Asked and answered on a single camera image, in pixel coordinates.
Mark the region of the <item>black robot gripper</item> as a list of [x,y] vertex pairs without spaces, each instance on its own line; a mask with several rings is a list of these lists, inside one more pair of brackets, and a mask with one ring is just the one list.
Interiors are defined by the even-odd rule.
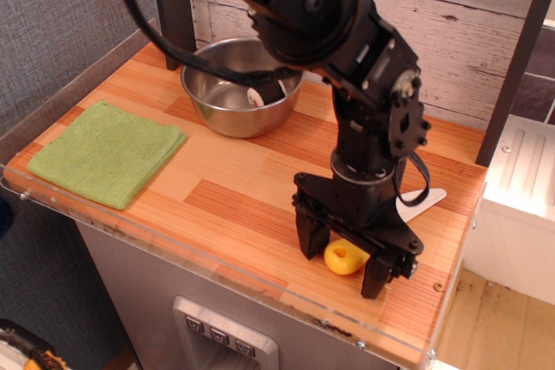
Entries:
[[362,282],[362,297],[376,299],[392,277],[412,277],[423,242],[401,219],[395,201],[413,207],[423,201],[423,192],[413,198],[400,196],[404,165],[381,178],[355,180],[352,174],[331,179],[306,172],[294,177],[293,196],[299,247],[307,259],[320,254],[335,231],[370,254]]

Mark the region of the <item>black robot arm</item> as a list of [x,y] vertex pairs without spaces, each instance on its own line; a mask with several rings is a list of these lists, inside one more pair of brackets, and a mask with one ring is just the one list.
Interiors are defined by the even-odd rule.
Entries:
[[392,279],[411,277],[423,251],[396,208],[406,164],[427,172],[416,152],[430,128],[419,99],[417,55],[373,0],[244,1],[274,58],[332,88],[333,175],[294,178],[300,249],[312,258],[339,233],[369,254],[362,296],[375,299]]

